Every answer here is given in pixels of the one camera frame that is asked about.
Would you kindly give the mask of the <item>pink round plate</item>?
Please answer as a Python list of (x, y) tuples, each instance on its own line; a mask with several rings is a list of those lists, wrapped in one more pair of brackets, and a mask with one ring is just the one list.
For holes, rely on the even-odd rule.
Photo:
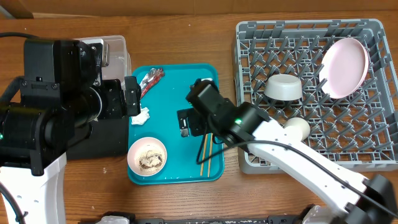
[(369, 55), (360, 41), (344, 38), (335, 42), (324, 55), (320, 81), (322, 91), (333, 99), (345, 98), (363, 83), (369, 68)]

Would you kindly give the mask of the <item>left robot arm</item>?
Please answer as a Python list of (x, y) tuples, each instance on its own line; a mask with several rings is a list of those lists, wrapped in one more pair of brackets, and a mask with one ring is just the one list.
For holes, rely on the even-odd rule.
[(103, 80), (105, 45), (27, 36), (24, 75), (1, 95), (1, 195), (9, 223), (65, 223), (75, 131), (140, 113), (136, 78)]

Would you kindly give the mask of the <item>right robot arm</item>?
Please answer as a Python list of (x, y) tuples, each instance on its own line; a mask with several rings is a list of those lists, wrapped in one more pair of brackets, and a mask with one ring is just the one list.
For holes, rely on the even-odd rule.
[(235, 106), (191, 103), (206, 127), (228, 148), (261, 157), (310, 189), (325, 207), (306, 208), (299, 223), (392, 223), (397, 202), (392, 183), (382, 175), (368, 179), (318, 154), (250, 103)]

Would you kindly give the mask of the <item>cream white cup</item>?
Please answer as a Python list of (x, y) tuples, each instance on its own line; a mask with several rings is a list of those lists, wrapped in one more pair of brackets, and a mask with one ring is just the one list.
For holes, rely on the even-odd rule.
[(299, 141), (303, 141), (310, 135), (310, 125), (303, 118), (290, 118), (285, 122), (284, 129)]

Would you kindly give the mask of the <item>grey white bowl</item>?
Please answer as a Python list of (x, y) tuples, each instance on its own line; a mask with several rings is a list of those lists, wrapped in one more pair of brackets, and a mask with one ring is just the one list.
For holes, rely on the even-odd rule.
[(302, 82), (293, 75), (273, 75), (266, 81), (264, 94), (279, 101), (298, 100), (302, 97)]

